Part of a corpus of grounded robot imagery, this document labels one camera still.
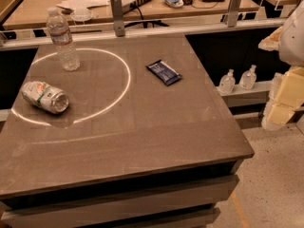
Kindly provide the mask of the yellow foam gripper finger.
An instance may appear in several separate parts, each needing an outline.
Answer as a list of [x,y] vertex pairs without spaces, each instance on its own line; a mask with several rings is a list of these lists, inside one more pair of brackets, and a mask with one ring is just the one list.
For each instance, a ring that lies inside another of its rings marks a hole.
[[299,109],[304,104],[304,68],[292,66],[284,74],[276,73],[269,93],[271,107]]
[[291,108],[275,105],[275,102],[270,100],[263,111],[261,125],[265,130],[276,131],[285,126],[294,114]]

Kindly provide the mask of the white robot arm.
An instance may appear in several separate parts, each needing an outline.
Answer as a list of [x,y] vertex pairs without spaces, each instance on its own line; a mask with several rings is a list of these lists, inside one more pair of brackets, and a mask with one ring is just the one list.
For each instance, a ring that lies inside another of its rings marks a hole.
[[284,74],[275,74],[263,112],[262,127],[274,131],[283,127],[304,104],[304,1],[258,47],[277,50],[279,59],[291,66]]

